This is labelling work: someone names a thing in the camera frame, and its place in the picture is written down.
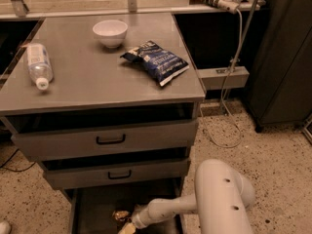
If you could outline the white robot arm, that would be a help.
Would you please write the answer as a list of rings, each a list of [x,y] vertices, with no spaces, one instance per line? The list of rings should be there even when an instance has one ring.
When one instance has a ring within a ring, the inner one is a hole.
[[[154,199],[135,209],[118,234],[165,222],[176,215],[197,214],[201,234],[254,234],[246,210],[254,205],[255,190],[237,170],[217,159],[196,170],[195,192],[174,199]]]

